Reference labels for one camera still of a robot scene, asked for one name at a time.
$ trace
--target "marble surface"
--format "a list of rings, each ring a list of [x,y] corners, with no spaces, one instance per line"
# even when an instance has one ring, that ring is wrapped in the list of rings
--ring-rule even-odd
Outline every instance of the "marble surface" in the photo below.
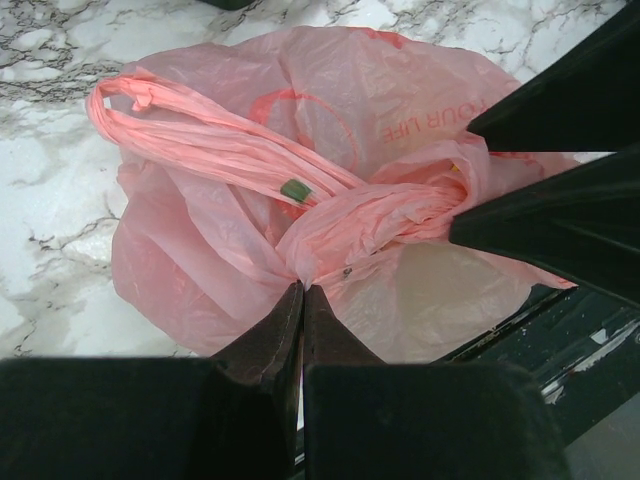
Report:
[[[296,25],[464,47],[526,81],[623,0],[0,0],[0,357],[188,355],[120,300],[110,242],[119,154],[84,113],[95,82],[154,52]]]

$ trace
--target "white marble countertop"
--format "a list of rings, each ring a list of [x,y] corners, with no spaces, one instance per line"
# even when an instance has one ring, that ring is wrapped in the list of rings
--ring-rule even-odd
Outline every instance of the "white marble countertop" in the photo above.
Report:
[[[353,25],[474,50],[526,81],[623,4],[258,0],[222,12],[193,0],[0,0],[0,357],[189,354],[111,283],[120,159],[83,99],[123,63],[296,25]]]

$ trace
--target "pink plastic bag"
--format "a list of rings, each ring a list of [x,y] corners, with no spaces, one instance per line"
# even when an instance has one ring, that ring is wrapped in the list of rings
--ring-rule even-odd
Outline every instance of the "pink plastic bag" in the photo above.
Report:
[[[435,359],[513,313],[533,283],[569,285],[446,243],[454,215],[572,164],[490,155],[463,133],[518,86],[481,55],[300,27],[125,71],[87,101],[123,147],[114,284],[200,354],[296,279],[322,285],[388,361]]]

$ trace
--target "green sticker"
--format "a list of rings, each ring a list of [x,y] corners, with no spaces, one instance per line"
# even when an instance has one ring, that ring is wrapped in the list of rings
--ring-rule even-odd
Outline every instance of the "green sticker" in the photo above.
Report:
[[[294,199],[298,203],[304,203],[307,197],[311,194],[311,189],[304,183],[292,178],[280,187],[280,193],[285,197]]]

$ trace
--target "plastic bag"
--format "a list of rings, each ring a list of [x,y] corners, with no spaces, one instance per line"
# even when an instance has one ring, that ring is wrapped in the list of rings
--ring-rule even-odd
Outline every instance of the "plastic bag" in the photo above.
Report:
[[[571,166],[490,155],[463,133],[517,86],[476,53],[360,28],[127,66],[87,101],[122,146],[117,292],[212,354],[301,279],[383,359],[438,358],[517,310],[533,283],[568,286],[446,243],[455,214]]]

